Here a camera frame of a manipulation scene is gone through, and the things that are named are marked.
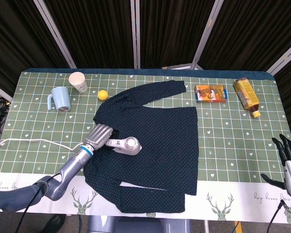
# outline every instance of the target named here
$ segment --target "table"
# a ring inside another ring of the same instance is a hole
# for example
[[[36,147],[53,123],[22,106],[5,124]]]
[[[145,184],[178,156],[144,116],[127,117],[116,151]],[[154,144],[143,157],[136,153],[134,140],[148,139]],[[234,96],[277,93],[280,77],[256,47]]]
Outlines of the table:
[[[177,70],[97,70],[81,69],[87,92],[79,94],[68,82],[72,69],[30,69],[22,72],[3,130],[6,138],[44,138],[74,147],[93,129],[93,117],[102,103],[101,89],[110,96],[138,85],[168,80],[183,80],[187,92],[156,100],[148,107],[197,108],[199,164],[197,196],[186,195],[186,211],[181,214],[123,214],[112,203],[97,195],[82,176],[69,185],[59,201],[44,198],[29,209],[40,213],[66,213],[109,216],[155,216],[207,220],[242,220],[269,222],[281,198],[291,206],[286,191],[266,184],[265,173],[283,180],[282,166],[273,136],[291,133],[274,78],[266,72],[177,71]],[[251,79],[261,102],[261,117],[253,119],[243,109],[233,89],[235,78]],[[196,103],[197,84],[224,84],[226,103]],[[53,87],[66,86],[71,110],[57,113],[47,110],[47,96]],[[0,148],[0,190],[23,187],[45,174],[55,174],[73,153],[46,142],[6,142]],[[287,223],[291,216],[284,210],[275,222]]]

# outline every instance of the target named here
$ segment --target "deer print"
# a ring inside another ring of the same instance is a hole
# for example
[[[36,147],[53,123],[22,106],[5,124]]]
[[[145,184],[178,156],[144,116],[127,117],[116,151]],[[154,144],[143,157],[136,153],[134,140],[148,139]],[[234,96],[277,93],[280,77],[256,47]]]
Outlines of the deer print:
[[[212,196],[207,195],[207,200],[209,201],[210,205],[213,207],[212,211],[218,215],[218,220],[224,220],[226,221],[225,216],[231,211],[231,209],[229,209],[229,207],[231,206],[232,202],[234,201],[234,198],[232,196],[232,194],[230,194],[231,196],[228,197],[228,201],[229,201],[229,205],[226,206],[226,202],[224,203],[224,209],[223,210],[219,210],[218,206],[217,206],[217,202],[215,202],[215,206],[212,204],[211,200],[212,200]]]
[[[291,213],[285,210],[285,216],[287,217],[287,222],[291,224]]]
[[[156,213],[147,213],[146,216],[147,217],[155,217],[156,216]]]
[[[84,205],[81,204],[81,202],[80,202],[80,196],[78,197],[78,200],[76,200],[76,198],[75,198],[76,193],[77,193],[77,191],[74,190],[74,187],[73,187],[73,189],[71,191],[71,195],[73,197],[73,200],[75,201],[75,202],[73,202],[73,205],[74,205],[74,207],[76,207],[78,209],[78,213],[77,213],[78,215],[84,215],[86,209],[88,209],[92,206],[92,201],[94,200],[94,198],[97,196],[98,193],[96,191],[92,192],[92,195],[93,195],[92,198],[89,200],[89,197],[87,197],[87,201]]]

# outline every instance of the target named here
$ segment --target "mug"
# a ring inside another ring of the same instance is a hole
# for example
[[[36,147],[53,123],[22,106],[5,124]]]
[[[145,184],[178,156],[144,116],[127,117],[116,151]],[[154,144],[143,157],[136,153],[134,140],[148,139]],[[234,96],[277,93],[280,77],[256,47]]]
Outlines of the mug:
[[[69,76],[69,83],[74,86],[80,93],[83,93],[87,90],[87,84],[85,76],[81,72],[74,72]]]
[[[52,109],[51,99],[53,98],[58,112],[64,113],[71,109],[68,89],[64,86],[56,87],[48,96],[48,109]]]

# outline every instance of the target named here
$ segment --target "bottle cap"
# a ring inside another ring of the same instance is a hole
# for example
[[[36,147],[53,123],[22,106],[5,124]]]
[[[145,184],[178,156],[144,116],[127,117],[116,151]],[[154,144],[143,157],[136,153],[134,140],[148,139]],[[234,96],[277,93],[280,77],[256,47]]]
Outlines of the bottle cap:
[[[253,117],[256,118],[256,117],[259,117],[261,115],[261,113],[259,111],[254,111],[252,113]]]

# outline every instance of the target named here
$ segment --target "light blue mug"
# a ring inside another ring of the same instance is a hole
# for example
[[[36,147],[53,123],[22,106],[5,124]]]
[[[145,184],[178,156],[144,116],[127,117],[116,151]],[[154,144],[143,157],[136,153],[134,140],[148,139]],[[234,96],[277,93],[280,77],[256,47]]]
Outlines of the light blue mug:
[[[56,87],[48,96],[48,109],[52,109],[52,98],[58,112],[64,113],[71,109],[68,89],[64,86]]]

